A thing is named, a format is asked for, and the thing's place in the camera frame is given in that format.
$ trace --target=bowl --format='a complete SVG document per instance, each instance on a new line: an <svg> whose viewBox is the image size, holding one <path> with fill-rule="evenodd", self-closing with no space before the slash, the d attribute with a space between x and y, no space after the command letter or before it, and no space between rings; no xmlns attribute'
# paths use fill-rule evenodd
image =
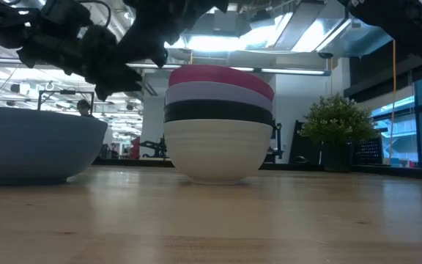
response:
<svg viewBox="0 0 422 264"><path fill-rule="evenodd" d="M236 120L182 120L164 124L172 163L194 183L234 185L263 164L273 128Z"/></svg>
<svg viewBox="0 0 422 264"><path fill-rule="evenodd" d="M63 183L97 157L108 124L0 107L0 185Z"/></svg>
<svg viewBox="0 0 422 264"><path fill-rule="evenodd" d="M238 87L250 89L264 95L271 102L275 93L270 85L260 78L235 70L230 67L217 65L185 65L172 72L169 79L169 87L192 81L212 81L222 84L232 84Z"/></svg>
<svg viewBox="0 0 422 264"><path fill-rule="evenodd" d="M226 100L187 100L164 107L164 122L179 120L241 120L273 124L270 111Z"/></svg>
<svg viewBox="0 0 422 264"><path fill-rule="evenodd" d="M167 89L166 105L186 100L228 100L273 110L270 99L250 89L211 81L192 81Z"/></svg>

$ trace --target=blue bowl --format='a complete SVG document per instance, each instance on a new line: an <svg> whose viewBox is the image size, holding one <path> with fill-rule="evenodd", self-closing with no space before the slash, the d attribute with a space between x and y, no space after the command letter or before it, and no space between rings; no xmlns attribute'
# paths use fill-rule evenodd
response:
<svg viewBox="0 0 422 264"><path fill-rule="evenodd" d="M65 182L92 164L107 127L94 118L0 107L0 184Z"/></svg>

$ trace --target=plant pot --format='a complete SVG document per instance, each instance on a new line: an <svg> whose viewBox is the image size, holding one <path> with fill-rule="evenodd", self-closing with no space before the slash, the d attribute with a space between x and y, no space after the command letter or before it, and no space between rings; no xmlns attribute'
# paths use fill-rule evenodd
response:
<svg viewBox="0 0 422 264"><path fill-rule="evenodd" d="M326 172L351 172L353 144L324 143L322 165Z"/></svg>

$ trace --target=table surface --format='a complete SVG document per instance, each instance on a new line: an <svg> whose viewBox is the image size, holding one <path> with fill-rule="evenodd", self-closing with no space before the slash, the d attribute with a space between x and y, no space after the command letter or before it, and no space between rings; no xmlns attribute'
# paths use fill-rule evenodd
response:
<svg viewBox="0 0 422 264"><path fill-rule="evenodd" d="M422 263L422 180L260 171L200 186L175 169L93 166L0 187L0 264Z"/></svg>

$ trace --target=green plant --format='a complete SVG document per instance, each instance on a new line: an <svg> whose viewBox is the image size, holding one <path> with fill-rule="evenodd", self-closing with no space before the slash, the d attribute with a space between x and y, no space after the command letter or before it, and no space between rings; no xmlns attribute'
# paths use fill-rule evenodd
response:
<svg viewBox="0 0 422 264"><path fill-rule="evenodd" d="M368 109L361 109L354 100L343 98L339 93L331 98L320 98L314 103L307 122L298 131L315 144L330 142L346 144L372 139L377 135Z"/></svg>

